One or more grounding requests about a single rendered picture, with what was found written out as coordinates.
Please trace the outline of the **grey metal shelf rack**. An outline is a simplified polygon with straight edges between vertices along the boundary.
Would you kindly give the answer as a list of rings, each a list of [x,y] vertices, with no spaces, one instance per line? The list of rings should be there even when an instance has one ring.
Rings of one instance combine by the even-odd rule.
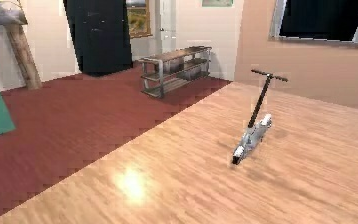
[[[210,46],[190,46],[139,59],[142,93],[163,98],[167,92],[210,75]]]

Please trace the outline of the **silver kick scooter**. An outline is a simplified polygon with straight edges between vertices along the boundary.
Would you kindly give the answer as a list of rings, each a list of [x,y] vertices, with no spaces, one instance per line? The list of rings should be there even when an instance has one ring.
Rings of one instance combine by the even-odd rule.
[[[261,74],[266,77],[265,84],[261,90],[258,101],[252,112],[250,121],[248,122],[247,128],[241,137],[241,140],[237,144],[233,154],[231,163],[239,165],[240,162],[247,157],[247,155],[256,148],[256,146],[263,141],[265,133],[272,126],[272,115],[267,113],[263,119],[256,121],[256,118],[261,109],[263,100],[266,96],[268,87],[272,79],[281,80],[287,82],[288,79],[282,76],[277,76],[272,73],[263,72],[260,70],[252,69],[253,73]]]

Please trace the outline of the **white room door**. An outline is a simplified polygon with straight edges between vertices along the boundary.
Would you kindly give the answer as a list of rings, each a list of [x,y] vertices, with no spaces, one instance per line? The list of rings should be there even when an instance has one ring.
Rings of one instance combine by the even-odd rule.
[[[162,53],[176,49],[176,0],[158,0],[157,36]]]

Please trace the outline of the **framed landscape picture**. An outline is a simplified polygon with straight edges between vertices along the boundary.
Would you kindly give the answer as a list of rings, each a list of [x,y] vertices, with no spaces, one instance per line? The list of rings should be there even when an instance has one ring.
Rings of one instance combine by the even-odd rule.
[[[151,35],[149,0],[126,0],[129,33],[132,38]]]

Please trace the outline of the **black tall cupboard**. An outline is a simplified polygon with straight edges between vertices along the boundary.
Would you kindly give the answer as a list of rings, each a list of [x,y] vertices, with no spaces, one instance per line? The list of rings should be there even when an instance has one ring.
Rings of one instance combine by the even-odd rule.
[[[100,77],[133,67],[126,0],[62,0],[82,73]]]

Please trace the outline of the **green framed picture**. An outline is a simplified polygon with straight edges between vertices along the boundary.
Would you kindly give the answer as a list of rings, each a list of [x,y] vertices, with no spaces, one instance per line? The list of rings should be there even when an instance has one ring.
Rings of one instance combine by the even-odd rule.
[[[232,7],[234,0],[202,0],[202,7]]]

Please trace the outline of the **grey framed dark window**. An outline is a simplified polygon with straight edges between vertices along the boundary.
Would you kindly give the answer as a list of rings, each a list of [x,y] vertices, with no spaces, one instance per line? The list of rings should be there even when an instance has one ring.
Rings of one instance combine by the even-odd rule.
[[[269,36],[358,44],[358,0],[276,0]]]

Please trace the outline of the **wooden post floor lamp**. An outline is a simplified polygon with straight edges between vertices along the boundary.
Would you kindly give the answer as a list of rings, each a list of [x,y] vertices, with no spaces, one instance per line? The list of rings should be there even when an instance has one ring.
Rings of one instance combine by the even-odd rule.
[[[42,82],[23,29],[27,24],[20,0],[0,0],[0,26],[6,30],[22,78],[28,89],[39,89]]]

